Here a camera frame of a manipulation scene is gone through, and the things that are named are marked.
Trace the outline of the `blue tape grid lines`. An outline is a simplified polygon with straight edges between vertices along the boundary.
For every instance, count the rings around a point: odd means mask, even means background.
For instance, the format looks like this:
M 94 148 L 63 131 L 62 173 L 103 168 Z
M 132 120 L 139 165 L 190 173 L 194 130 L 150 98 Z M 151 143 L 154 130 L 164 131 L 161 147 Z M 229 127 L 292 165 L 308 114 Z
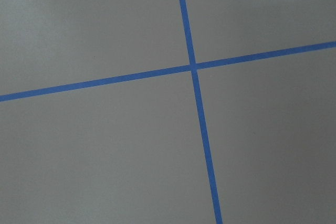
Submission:
M 335 223 L 335 0 L 1 0 L 1 223 Z

